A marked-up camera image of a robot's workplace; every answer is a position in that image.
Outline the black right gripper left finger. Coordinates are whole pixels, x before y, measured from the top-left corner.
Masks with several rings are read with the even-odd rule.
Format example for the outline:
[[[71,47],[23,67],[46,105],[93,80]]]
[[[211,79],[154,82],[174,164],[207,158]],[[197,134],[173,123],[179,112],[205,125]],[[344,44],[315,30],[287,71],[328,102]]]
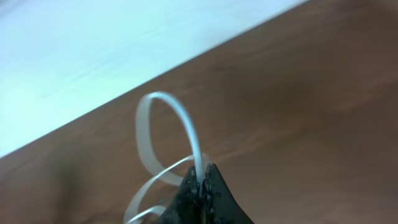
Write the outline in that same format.
[[[191,166],[185,174],[178,192],[164,213],[154,222],[156,224],[200,224],[201,197],[195,167]]]

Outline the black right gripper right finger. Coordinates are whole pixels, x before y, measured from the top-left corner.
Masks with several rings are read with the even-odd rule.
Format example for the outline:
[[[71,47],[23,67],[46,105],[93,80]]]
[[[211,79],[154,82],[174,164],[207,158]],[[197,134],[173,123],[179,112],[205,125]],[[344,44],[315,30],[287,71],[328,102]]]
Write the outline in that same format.
[[[207,166],[203,190],[206,224],[254,224],[235,201],[216,164]]]

